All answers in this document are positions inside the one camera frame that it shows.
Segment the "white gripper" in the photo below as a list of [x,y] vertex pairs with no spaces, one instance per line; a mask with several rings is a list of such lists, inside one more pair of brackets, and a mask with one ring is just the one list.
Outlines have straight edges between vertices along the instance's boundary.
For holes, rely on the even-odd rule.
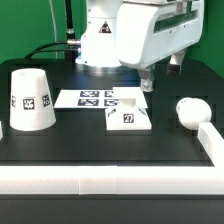
[[199,41],[203,19],[204,0],[125,1],[117,15],[118,60],[127,67],[142,69],[138,71],[140,88],[151,92],[152,64],[173,54],[167,75],[178,76],[186,54],[183,49]]

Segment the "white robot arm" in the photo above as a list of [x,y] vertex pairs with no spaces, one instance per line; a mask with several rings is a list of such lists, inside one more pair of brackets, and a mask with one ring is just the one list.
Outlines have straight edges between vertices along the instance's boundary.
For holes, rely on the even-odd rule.
[[179,75],[187,48],[202,35],[204,0],[86,0],[86,8],[78,67],[98,74],[135,69],[146,92],[154,65],[169,58],[167,74]]

